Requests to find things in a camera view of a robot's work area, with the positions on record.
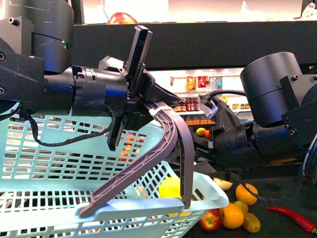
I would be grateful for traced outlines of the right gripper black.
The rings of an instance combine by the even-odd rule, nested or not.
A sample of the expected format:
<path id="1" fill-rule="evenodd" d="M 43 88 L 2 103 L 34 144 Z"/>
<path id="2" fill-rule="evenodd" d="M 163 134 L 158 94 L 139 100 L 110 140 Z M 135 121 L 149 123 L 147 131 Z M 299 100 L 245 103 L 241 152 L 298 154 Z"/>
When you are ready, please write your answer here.
<path id="1" fill-rule="evenodd" d="M 216 93 L 200 95 L 200 108 L 213 121 L 210 139 L 194 138 L 204 157 L 217 171 L 237 172 L 255 168 L 255 122 L 242 123 Z"/>

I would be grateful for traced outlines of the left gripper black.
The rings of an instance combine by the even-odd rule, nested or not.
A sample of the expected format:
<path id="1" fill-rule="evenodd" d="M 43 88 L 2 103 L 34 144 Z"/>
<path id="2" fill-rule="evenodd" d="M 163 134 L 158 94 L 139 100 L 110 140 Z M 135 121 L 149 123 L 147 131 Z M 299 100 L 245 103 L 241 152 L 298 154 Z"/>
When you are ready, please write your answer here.
<path id="1" fill-rule="evenodd" d="M 152 32 L 145 26 L 135 26 L 135 36 L 129 59 L 121 73 L 123 90 L 116 87 L 106 88 L 106 96 L 113 93 L 112 99 L 105 99 L 115 116 L 108 133 L 107 144 L 111 151 L 116 150 L 124 130 L 138 131 L 153 120 L 146 104 L 164 102 L 176 106 L 180 97 L 156 84 L 154 77 L 145 70 L 145 58 L 152 38 Z"/>

